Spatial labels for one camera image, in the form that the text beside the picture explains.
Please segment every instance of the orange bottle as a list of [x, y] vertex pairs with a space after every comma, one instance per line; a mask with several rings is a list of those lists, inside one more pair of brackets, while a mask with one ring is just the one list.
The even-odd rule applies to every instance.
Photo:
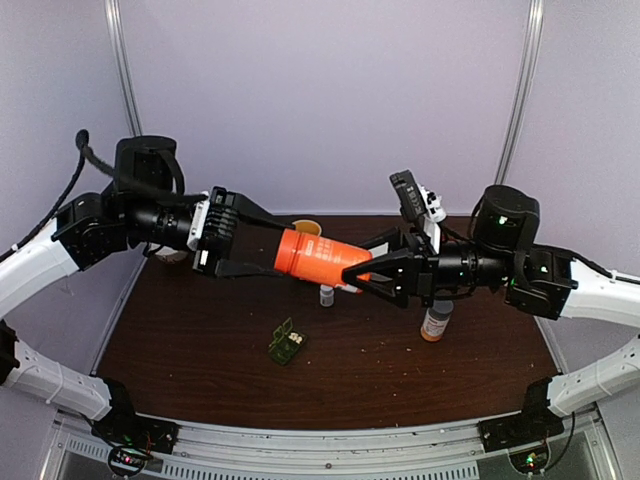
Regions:
[[[371, 260], [368, 250], [295, 230], [285, 230], [274, 268], [310, 282], [356, 291], [342, 281], [342, 270]], [[368, 281], [371, 274], [358, 278]]]

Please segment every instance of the green object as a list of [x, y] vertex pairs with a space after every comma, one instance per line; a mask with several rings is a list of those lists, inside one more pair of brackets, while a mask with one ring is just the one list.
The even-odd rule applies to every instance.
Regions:
[[274, 330], [273, 341], [269, 344], [269, 356], [278, 365], [286, 365], [306, 341], [307, 336], [304, 333], [293, 330], [293, 322], [289, 317]]

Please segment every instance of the dark brown tabletop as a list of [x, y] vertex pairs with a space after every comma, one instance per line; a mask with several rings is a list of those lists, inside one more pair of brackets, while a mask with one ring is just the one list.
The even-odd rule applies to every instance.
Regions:
[[[324, 234], [362, 241], [397, 217], [320, 217]], [[450, 219], [460, 231], [466, 219]], [[245, 228], [234, 256], [268, 264], [275, 232]], [[257, 428], [424, 425], [518, 410], [526, 387], [556, 372], [534, 319], [478, 290], [456, 301], [439, 343], [424, 309], [292, 278], [211, 280], [191, 261], [147, 262], [100, 365], [136, 408], [181, 420]], [[267, 347], [291, 317], [308, 342], [287, 366]]]

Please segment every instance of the robotic arm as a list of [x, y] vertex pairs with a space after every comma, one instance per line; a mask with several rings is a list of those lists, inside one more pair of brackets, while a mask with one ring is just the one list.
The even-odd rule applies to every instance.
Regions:
[[[122, 140], [112, 169], [88, 146], [88, 134], [79, 139], [81, 153], [113, 181], [102, 193], [87, 193], [67, 204], [0, 264], [0, 318], [47, 285], [142, 242], [193, 251], [194, 270], [215, 278], [280, 275], [270, 267], [231, 260], [231, 247], [241, 222], [280, 230], [289, 225], [221, 187], [183, 195], [184, 179], [173, 157], [175, 141], [148, 136]], [[535, 199], [510, 187], [488, 187], [464, 237], [446, 227], [440, 198], [418, 185], [411, 172], [394, 174], [391, 182], [409, 228], [390, 230], [360, 245], [376, 254], [343, 270], [342, 280], [354, 290], [407, 307], [411, 297], [427, 306], [438, 298], [463, 298], [487, 287], [504, 292], [507, 304], [533, 315], [640, 326], [640, 279], [609, 272], [568, 250], [536, 245]], [[442, 242], [442, 235], [451, 241]], [[578, 372], [532, 384], [520, 413], [480, 423], [485, 449], [559, 434], [562, 416], [636, 384], [638, 348], [636, 338]], [[177, 425], [136, 415], [123, 385], [47, 359], [18, 340], [4, 322], [0, 384], [81, 413], [109, 441], [143, 448], [152, 438], [152, 450], [172, 451]]]

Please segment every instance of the small white bottle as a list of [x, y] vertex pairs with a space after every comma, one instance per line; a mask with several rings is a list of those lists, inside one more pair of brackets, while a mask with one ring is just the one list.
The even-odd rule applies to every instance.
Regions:
[[427, 308], [420, 335], [427, 342], [437, 342], [442, 338], [445, 328], [451, 319], [453, 302], [451, 300], [436, 300], [433, 306]]
[[323, 307], [333, 306], [333, 288], [329, 285], [320, 285], [320, 305]]

